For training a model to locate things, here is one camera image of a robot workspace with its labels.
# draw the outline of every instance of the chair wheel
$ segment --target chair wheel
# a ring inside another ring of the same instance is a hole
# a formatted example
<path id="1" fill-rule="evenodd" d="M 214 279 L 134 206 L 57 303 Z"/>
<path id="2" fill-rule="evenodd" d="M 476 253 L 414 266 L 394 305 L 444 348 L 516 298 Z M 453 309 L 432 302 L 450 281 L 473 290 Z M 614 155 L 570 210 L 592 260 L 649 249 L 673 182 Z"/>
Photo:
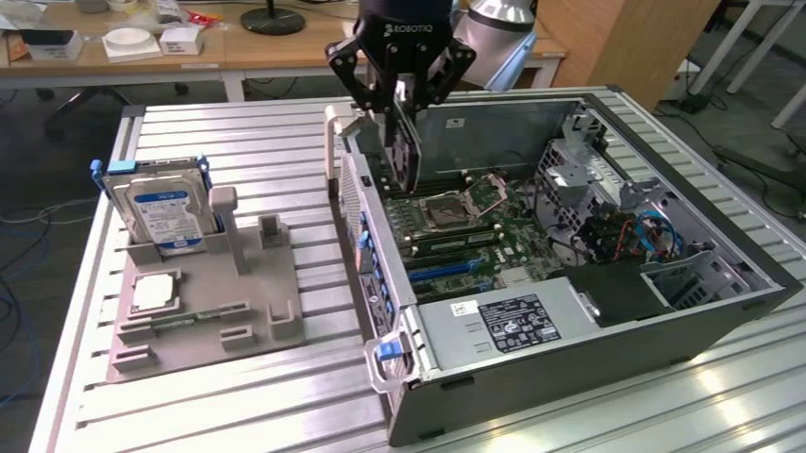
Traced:
<path id="1" fill-rule="evenodd" d="M 189 88 L 189 85 L 186 85 L 185 83 L 177 83 L 177 84 L 174 84 L 174 91 L 177 92 L 178 96 L 185 96 L 186 94 L 189 94 L 191 89 Z"/>
<path id="2" fill-rule="evenodd" d="M 46 127 L 46 137 L 53 142 L 62 142 L 65 140 L 65 130 L 58 127 Z"/>
<path id="3" fill-rule="evenodd" d="M 37 97 L 39 99 L 42 99 L 43 101 L 51 101 L 51 100 L 54 100 L 54 97 L 55 97 L 54 90 L 47 90 L 47 89 L 38 88 L 37 89 Z"/>

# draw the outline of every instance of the blue hard drive label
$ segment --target blue hard drive label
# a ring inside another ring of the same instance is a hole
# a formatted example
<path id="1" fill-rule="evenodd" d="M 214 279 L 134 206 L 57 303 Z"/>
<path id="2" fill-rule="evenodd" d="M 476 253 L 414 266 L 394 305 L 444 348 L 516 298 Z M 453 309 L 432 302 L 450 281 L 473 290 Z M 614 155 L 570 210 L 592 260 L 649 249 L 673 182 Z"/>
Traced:
<path id="1" fill-rule="evenodd" d="M 151 240 L 161 247 L 179 249 L 202 242 L 199 221 L 189 212 L 189 192 L 145 193 L 135 195 L 135 203 Z"/>
<path id="2" fill-rule="evenodd" d="M 537 294 L 480 305 L 480 314 L 505 353 L 562 338 Z"/>

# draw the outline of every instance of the aluminum extrusion table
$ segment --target aluminum extrusion table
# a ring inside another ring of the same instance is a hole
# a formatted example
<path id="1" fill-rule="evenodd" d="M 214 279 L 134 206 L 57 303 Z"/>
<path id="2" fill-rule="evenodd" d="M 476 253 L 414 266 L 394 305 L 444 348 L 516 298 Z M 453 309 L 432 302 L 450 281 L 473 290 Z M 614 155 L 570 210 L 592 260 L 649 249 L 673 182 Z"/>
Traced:
<path id="1" fill-rule="evenodd" d="M 804 242 L 628 96 L 590 91 L 786 269 L 806 280 Z M 105 384 L 127 232 L 103 198 L 33 451 L 621 453 L 804 448 L 804 293 L 688 363 L 418 445 L 387 446 L 325 191 L 325 106 L 346 101 L 129 110 L 114 159 L 205 153 L 214 183 L 238 188 L 238 223 L 250 225 L 259 214 L 277 212 L 291 226 L 309 345 L 125 384 Z M 609 152 L 621 167 L 640 176 L 648 171 L 641 159 L 618 137 L 612 135 L 609 140 Z"/>

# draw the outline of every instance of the blue cable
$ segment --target blue cable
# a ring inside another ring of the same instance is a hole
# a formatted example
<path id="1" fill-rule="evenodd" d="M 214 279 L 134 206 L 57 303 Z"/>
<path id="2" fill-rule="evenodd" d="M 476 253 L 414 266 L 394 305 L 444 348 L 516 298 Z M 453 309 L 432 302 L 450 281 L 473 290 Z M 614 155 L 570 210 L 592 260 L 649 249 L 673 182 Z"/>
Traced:
<path id="1" fill-rule="evenodd" d="M 676 246 L 678 246 L 678 253 L 682 254 L 684 253 L 684 240 L 681 239 L 681 235 L 676 231 L 676 228 L 673 227 L 672 222 L 669 222 L 669 219 L 666 219 L 666 217 L 664 217 L 664 215 L 660 212 L 657 212 L 656 210 L 649 210 L 646 212 L 642 212 L 638 215 L 638 219 L 637 219 L 638 225 L 636 228 L 636 233 L 638 234 L 641 243 L 644 244 L 646 249 L 650 252 L 656 252 L 656 246 L 650 243 L 649 239 L 646 238 L 646 234 L 644 232 L 644 220 L 646 220 L 646 219 L 654 219 L 654 220 L 661 221 L 664 223 L 665 229 L 672 234 L 673 244 L 672 244 L 672 249 L 669 250 L 669 254 L 672 255 L 672 253 L 674 252 Z"/>
<path id="2" fill-rule="evenodd" d="M 14 229 L 14 228 L 9 227 L 7 225 L 5 225 L 3 222 L 0 222 L 0 231 L 3 231 L 19 238 L 38 239 L 39 236 L 42 235 L 42 233 L 27 233 L 26 231 Z M 26 273 L 31 272 L 45 262 L 45 260 L 49 257 L 50 251 L 51 251 L 51 241 L 49 241 L 49 238 L 42 238 L 42 251 L 41 251 L 37 259 L 33 260 L 21 269 L 18 269 L 13 273 L 10 273 L 7 276 L 5 276 L 5 278 L 9 280 L 14 280 L 14 279 L 21 278 Z"/>
<path id="3" fill-rule="evenodd" d="M 29 334 L 29 342 L 31 344 L 33 353 L 34 353 L 34 371 L 29 380 L 21 385 L 17 391 L 10 394 L 3 401 L 0 401 L 0 410 L 3 410 L 5 406 L 21 395 L 23 394 L 33 386 L 33 384 L 39 380 L 42 376 L 42 351 L 39 350 L 39 340 L 34 335 L 34 323 L 31 322 L 31 317 L 29 316 L 29 312 L 21 304 L 17 302 L 14 298 L 14 294 L 10 294 L 11 298 L 0 297 L 0 301 L 9 304 L 11 307 L 15 307 L 21 319 L 23 321 L 23 328 L 26 328 L 26 333 Z"/>

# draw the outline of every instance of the wooden cabinet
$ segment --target wooden cabinet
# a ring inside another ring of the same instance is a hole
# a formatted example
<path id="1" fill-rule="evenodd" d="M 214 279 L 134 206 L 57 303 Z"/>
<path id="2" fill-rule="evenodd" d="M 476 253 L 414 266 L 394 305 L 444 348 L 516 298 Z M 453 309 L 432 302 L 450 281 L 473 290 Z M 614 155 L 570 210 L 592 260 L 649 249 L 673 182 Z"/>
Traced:
<path id="1" fill-rule="evenodd" d="M 569 49 L 554 87 L 618 85 L 646 108 L 669 87 L 720 0 L 540 0 Z"/>

